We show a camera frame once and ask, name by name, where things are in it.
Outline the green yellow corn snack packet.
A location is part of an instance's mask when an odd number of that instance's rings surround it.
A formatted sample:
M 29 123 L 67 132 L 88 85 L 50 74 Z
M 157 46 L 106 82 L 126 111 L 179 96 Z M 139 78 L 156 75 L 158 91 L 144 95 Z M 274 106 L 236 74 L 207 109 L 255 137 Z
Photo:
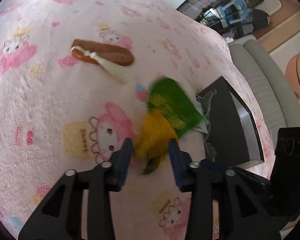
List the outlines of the green yellow corn snack packet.
M 204 117 L 179 83 L 161 77 L 151 83 L 134 159 L 145 163 L 143 175 L 153 173 L 164 162 L 171 139 L 178 141 L 196 128 Z

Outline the black storage box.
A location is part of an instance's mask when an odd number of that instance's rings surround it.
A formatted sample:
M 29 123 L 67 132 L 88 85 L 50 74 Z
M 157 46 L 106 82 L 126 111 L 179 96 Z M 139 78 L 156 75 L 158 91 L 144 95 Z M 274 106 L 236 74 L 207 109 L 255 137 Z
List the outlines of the black storage box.
M 224 167 L 251 168 L 264 163 L 261 139 L 252 112 L 219 77 L 197 95 L 206 120 L 206 157 Z

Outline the white paper card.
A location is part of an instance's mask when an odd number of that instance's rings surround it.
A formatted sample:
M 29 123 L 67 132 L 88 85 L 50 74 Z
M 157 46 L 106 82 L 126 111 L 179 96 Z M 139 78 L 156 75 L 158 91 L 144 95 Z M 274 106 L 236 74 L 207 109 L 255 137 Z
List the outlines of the white paper card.
M 202 120 L 200 120 L 200 122 L 198 122 L 198 124 L 196 124 L 196 126 L 194 127 L 194 130 L 197 131 L 197 132 L 200 132 L 200 133 L 208 134 L 207 125 L 206 125 L 206 118 L 203 114 L 203 109 L 202 109 L 202 106 L 201 106 L 200 102 L 196 101 L 194 103 L 194 106 L 195 106 L 196 110 L 202 116 Z

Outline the grey padded sofa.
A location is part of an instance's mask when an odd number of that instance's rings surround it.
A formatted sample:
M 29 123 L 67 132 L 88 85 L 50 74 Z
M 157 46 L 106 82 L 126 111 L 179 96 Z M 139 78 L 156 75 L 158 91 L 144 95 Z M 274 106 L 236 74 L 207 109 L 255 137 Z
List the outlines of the grey padded sofa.
M 300 127 L 300 105 L 294 90 L 273 58 L 255 40 L 229 44 L 234 65 L 246 79 L 273 144 L 280 128 Z

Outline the pink cartoon print blanket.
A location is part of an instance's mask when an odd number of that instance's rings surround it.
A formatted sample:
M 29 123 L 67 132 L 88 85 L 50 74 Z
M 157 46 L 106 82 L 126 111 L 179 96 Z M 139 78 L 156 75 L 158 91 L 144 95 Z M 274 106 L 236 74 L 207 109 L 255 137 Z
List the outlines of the pink cartoon print blanket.
M 127 84 L 75 58 L 75 39 L 129 49 Z M 253 113 L 269 178 L 274 146 L 225 39 L 162 0 L 2 0 L 0 3 L 0 220 L 17 237 L 70 168 L 107 160 L 137 138 L 149 84 L 170 77 L 190 100 L 220 76 Z

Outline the brown wooden comb with tassel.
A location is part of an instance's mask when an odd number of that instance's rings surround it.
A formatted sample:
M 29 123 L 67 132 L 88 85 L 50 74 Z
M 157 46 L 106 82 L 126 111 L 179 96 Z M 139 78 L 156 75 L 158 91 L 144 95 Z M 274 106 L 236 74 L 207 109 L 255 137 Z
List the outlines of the brown wooden comb with tassel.
M 134 56 L 129 49 L 75 39 L 71 46 L 71 54 L 81 61 L 100 65 L 112 78 L 122 84 L 128 83 L 125 68 L 134 63 Z

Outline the black glass tv stand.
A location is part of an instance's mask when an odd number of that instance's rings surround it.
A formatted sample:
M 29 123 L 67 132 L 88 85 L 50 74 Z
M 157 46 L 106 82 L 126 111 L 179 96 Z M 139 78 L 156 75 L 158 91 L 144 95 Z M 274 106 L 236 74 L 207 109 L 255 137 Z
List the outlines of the black glass tv stand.
M 256 9 L 264 0 L 186 0 L 177 9 L 194 21 L 237 39 L 270 25 L 268 13 Z

